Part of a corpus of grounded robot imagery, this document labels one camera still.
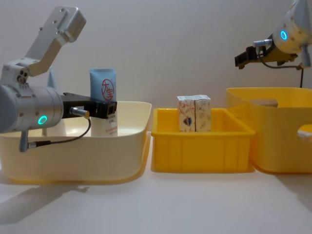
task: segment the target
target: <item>table surface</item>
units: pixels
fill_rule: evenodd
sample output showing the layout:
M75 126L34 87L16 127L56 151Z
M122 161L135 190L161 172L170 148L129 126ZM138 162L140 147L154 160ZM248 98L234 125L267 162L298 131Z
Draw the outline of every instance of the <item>table surface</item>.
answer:
M13 185L0 174L0 234L312 233L311 175L163 174L151 158L121 185Z

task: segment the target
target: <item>white wall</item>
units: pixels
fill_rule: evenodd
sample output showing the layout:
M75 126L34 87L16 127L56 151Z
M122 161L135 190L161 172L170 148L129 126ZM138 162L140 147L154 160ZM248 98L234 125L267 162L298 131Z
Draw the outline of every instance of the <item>white wall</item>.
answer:
M114 67L118 100L172 107L178 95L208 94L214 107L224 106L227 87L299 85L300 73L294 69L250 64L238 70L234 65L234 57L254 40L271 34L291 2L2 0L0 64L25 55L55 5L74 5L87 24L54 63L60 91L88 95L88 69ZM311 75L311 70L305 73L307 87ZM46 80L47 74L30 83L45 85Z

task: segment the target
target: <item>blue led ring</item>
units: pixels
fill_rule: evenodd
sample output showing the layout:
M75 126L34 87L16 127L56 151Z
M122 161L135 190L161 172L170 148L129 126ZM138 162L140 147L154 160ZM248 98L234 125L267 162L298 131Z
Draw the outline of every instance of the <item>blue led ring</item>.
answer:
M288 36L287 36L286 31L284 31L284 30L281 31L281 38L282 38L283 40L287 40Z
M48 116L41 116L41 117L38 119L38 124L39 124L39 125L43 125L47 120L48 120Z

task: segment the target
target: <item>yellow bin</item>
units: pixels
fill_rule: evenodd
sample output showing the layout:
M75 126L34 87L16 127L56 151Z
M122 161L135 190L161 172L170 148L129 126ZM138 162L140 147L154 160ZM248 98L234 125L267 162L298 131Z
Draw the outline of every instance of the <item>yellow bin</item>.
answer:
M226 109L212 109L212 131L180 133L178 109L155 109L152 170L172 173L249 171L254 131Z
M259 100L275 100L278 106L259 105ZM298 135L298 130L312 132L312 90L230 88L227 103L256 131L251 144L255 167L270 173L312 172L312 142Z

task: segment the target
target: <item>box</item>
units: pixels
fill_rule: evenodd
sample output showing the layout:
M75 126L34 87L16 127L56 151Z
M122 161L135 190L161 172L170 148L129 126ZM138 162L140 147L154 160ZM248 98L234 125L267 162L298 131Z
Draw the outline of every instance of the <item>box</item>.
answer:
M211 131L210 98L207 95L195 95L195 131Z
M179 100L179 130L180 132L195 132L195 101L192 96L178 96Z
M171 173L250 172L254 131L226 109L212 109L212 131L181 133L178 109L155 109L152 170Z

